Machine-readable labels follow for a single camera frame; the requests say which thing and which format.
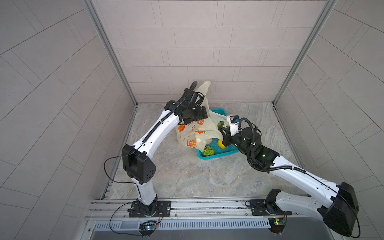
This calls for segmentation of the yellow toy fruit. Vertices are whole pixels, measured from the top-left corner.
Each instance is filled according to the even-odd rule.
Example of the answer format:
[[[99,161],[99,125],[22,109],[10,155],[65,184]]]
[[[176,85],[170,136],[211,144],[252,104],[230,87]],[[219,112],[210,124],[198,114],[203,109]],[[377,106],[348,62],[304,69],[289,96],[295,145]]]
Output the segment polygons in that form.
[[[217,145],[221,148],[221,149],[226,149],[227,147],[223,144],[223,141],[222,140],[218,140],[218,143]]]

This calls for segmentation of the green toy fruit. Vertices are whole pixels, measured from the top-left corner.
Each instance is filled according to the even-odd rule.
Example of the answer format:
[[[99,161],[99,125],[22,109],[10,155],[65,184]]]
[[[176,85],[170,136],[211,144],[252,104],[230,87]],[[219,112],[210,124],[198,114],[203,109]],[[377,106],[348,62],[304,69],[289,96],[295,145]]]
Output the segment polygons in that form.
[[[204,157],[210,157],[210,156],[213,156],[214,154],[215,154],[214,148],[212,148],[210,146],[205,146],[205,148],[203,150],[203,156]]]

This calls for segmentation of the cream plastic bag fruit print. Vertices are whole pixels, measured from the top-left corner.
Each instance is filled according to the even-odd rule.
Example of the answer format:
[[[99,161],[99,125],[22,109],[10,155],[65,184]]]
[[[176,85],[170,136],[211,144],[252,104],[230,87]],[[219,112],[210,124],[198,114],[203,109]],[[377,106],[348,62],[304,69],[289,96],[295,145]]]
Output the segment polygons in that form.
[[[202,106],[207,110],[206,119],[175,127],[178,143],[183,147],[203,151],[211,140],[223,139],[218,124],[222,123],[224,128],[228,127],[227,117],[211,111],[207,97],[203,100]]]

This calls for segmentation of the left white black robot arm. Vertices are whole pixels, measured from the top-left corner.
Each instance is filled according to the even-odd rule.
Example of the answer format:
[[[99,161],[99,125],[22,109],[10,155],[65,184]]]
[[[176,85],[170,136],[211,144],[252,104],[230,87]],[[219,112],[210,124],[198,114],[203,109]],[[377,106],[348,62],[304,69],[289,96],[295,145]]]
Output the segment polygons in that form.
[[[152,178],[157,167],[152,157],[157,148],[175,127],[208,118],[207,109],[202,106],[204,99],[202,93],[186,89],[179,100],[165,105],[160,117],[142,138],[132,146],[123,147],[123,169],[137,186],[139,213],[152,216],[156,212],[158,196]]]

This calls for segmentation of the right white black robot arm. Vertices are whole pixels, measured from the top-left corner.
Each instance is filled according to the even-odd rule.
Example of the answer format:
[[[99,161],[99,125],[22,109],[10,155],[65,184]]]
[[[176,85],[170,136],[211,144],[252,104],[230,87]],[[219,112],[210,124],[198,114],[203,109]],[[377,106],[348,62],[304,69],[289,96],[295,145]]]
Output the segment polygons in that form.
[[[269,214],[275,215],[278,211],[299,213],[321,220],[342,236],[354,236],[354,227],[360,226],[360,207],[355,189],[350,184],[327,181],[291,163],[261,144],[257,128],[219,127],[219,131],[224,146],[235,146],[247,157],[254,170],[280,177],[308,194],[304,197],[271,190],[265,199]]]

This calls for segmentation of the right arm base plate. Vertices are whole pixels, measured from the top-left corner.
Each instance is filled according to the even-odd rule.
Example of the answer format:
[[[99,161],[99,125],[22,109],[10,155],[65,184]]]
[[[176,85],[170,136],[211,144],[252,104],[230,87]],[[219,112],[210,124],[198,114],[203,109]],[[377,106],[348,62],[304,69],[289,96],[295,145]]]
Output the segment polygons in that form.
[[[245,206],[250,208],[253,216],[290,216],[293,213],[282,211],[275,202],[266,200],[248,200]]]

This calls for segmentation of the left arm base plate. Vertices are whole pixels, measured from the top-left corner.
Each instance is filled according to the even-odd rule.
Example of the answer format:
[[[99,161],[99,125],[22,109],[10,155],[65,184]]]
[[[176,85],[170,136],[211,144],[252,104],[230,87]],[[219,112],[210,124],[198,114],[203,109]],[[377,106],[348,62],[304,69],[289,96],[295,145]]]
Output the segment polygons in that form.
[[[171,211],[171,201],[155,201],[147,206],[136,200],[128,209],[130,218],[151,218],[151,217],[169,217]]]

